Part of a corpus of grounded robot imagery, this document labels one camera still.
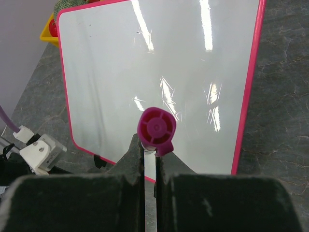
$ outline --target magenta marker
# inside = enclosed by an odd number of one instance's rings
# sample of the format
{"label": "magenta marker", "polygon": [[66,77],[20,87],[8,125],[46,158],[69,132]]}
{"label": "magenta marker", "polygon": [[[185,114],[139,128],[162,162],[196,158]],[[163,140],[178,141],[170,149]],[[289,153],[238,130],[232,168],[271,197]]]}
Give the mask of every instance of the magenta marker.
{"label": "magenta marker", "polygon": [[160,157],[174,150],[171,142],[176,130],[176,120],[173,115],[156,107],[146,109],[140,116],[137,135],[145,154],[157,151]]}

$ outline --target yellow container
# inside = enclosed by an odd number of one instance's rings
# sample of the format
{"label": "yellow container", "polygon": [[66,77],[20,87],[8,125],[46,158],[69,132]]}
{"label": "yellow container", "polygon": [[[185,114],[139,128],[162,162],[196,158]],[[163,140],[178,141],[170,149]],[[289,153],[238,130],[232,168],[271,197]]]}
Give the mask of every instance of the yellow container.
{"label": "yellow container", "polygon": [[51,34],[49,33],[49,23],[50,21],[52,21],[52,19],[54,18],[54,14],[52,14],[48,20],[48,22],[46,23],[41,35],[40,35],[40,40],[44,41],[44,42],[50,42],[51,44],[55,45],[56,47],[59,47],[59,43],[58,43],[58,37],[53,37],[51,36]]}

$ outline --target purple cable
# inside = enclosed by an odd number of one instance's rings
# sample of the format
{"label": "purple cable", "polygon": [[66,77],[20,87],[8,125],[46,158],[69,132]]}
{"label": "purple cable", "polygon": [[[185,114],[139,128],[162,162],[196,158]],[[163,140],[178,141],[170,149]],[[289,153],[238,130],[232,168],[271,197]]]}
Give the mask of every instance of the purple cable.
{"label": "purple cable", "polygon": [[9,117],[6,115],[5,111],[3,110],[3,108],[0,105],[0,117],[2,118],[2,120],[4,121],[4,123],[11,128],[12,131],[14,131],[15,133],[18,133],[20,131],[20,129],[9,119]]}

